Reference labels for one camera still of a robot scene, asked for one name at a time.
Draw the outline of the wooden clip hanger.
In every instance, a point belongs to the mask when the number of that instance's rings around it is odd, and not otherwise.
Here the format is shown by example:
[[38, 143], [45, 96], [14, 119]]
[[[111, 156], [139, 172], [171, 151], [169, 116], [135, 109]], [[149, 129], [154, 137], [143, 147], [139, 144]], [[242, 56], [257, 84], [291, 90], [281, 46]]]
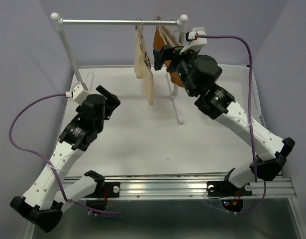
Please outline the wooden clip hanger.
[[139, 48], [140, 48], [142, 56], [143, 56], [144, 64], [146, 65], [146, 67], [148, 69], [151, 69], [151, 61], [150, 61], [150, 58], [149, 58], [149, 55], [148, 55], [146, 42], [145, 42], [145, 39], [144, 39], [144, 36], [143, 36], [144, 23], [143, 23], [142, 19], [140, 19], [139, 21], [140, 21], [140, 23], [138, 25], [135, 25], [135, 32], [136, 32], [137, 37], [139, 39]]

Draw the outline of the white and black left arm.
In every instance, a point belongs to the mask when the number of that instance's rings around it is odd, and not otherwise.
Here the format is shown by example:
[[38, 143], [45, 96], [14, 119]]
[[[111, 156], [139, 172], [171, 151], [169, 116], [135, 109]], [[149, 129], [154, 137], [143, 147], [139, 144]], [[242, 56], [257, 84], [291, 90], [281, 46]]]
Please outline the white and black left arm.
[[70, 169], [97, 139], [104, 122], [120, 106], [118, 97], [103, 86], [97, 86], [96, 91], [92, 94], [78, 83], [71, 91], [47, 96], [48, 99], [57, 96], [71, 98], [78, 104], [77, 115], [61, 132], [50, 158], [17, 145], [12, 138], [13, 129], [9, 129], [9, 141], [15, 148], [46, 162], [32, 186], [23, 195], [15, 196], [10, 206], [46, 233], [59, 224], [63, 214], [73, 205], [85, 208], [95, 217], [110, 218], [120, 214], [106, 210], [108, 199], [119, 197], [119, 182], [106, 182], [104, 176], [90, 170], [77, 182], [63, 186]]

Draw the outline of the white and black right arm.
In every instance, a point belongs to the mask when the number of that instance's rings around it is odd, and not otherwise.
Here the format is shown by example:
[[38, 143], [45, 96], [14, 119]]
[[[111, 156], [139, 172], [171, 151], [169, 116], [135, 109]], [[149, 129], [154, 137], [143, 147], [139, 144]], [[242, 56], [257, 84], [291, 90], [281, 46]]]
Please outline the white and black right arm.
[[251, 148], [254, 160], [233, 168], [226, 175], [222, 188], [234, 194], [244, 185], [262, 179], [272, 181], [283, 169], [295, 141], [281, 138], [259, 124], [245, 111], [235, 97], [216, 83], [222, 74], [216, 60], [194, 50], [182, 53], [183, 47], [164, 45], [154, 49], [154, 69], [160, 70], [169, 61], [169, 73], [176, 72], [187, 94], [196, 97], [195, 105], [206, 116], [229, 128]]

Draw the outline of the beige underwear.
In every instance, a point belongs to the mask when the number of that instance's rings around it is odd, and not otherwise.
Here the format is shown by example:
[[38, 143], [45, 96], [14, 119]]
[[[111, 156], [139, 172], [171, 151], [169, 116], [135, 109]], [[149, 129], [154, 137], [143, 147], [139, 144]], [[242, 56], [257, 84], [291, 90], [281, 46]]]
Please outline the beige underwear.
[[134, 73], [137, 79], [142, 80], [141, 90], [150, 106], [154, 105], [154, 77], [152, 69], [148, 69], [143, 61], [143, 56], [139, 48], [139, 39], [135, 32], [135, 57]]

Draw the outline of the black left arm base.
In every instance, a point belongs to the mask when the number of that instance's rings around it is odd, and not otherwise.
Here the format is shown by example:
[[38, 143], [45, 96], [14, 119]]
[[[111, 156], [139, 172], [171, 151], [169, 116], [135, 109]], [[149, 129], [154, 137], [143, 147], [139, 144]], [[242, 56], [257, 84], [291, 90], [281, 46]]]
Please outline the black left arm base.
[[118, 198], [120, 192], [120, 182], [108, 182], [95, 171], [88, 171], [84, 174], [87, 179], [91, 179], [91, 189], [86, 194], [86, 206], [93, 208], [90, 213], [95, 216], [116, 217], [118, 213], [110, 214], [106, 211], [109, 198]]

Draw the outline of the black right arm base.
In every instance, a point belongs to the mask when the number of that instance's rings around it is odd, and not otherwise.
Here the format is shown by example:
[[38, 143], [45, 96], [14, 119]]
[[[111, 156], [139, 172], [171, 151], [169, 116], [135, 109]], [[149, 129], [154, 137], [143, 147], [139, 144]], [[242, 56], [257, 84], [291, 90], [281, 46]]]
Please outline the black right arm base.
[[249, 183], [237, 188], [229, 182], [228, 179], [234, 169], [231, 169], [222, 181], [207, 181], [206, 196], [209, 199], [221, 199], [226, 211], [238, 214], [244, 206], [242, 197], [250, 197], [253, 193]]

